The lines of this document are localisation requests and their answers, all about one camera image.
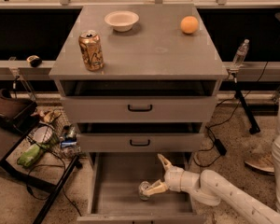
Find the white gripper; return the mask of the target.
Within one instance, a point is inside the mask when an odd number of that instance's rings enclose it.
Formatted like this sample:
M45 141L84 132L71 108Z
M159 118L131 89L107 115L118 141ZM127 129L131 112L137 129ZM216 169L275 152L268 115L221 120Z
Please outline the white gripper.
M198 174L173 166L162 154L158 154L158 159L161 161L165 170L165 182L157 180L151 184L151 186L144 191L146 196L150 197L154 194L164 193L168 189L176 192L192 192L199 188L200 176Z

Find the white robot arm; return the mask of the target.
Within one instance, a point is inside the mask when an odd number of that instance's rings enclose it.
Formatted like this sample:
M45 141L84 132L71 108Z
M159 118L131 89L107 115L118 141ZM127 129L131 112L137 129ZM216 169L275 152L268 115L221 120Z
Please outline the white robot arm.
M143 200L167 190L186 192L197 202L209 206L217 206L224 201L250 224L280 224L279 213L238 189L217 172L204 170L196 174L173 166L162 154L158 158L165 171L164 180L153 184L141 183L139 195Z

